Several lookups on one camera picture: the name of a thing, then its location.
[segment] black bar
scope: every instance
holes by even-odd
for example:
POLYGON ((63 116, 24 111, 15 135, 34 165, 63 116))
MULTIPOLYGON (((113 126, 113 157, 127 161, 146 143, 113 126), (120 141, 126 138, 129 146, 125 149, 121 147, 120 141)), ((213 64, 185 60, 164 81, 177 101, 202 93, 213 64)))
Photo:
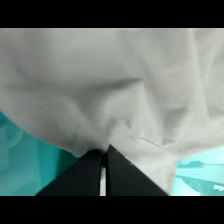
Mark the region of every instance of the black bar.
POLYGON ((36 196, 99 196, 101 163, 99 150, 88 152, 36 196))
POLYGON ((168 196, 114 147, 109 147, 104 163, 106 196, 168 196))

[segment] white cloth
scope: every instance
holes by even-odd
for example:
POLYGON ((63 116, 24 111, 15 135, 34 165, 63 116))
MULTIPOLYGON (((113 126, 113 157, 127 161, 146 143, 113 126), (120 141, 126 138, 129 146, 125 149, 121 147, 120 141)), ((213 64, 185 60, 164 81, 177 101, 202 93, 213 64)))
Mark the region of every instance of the white cloth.
POLYGON ((165 191, 224 143, 224 29, 1 29, 0 109, 83 155, 114 145, 165 191))

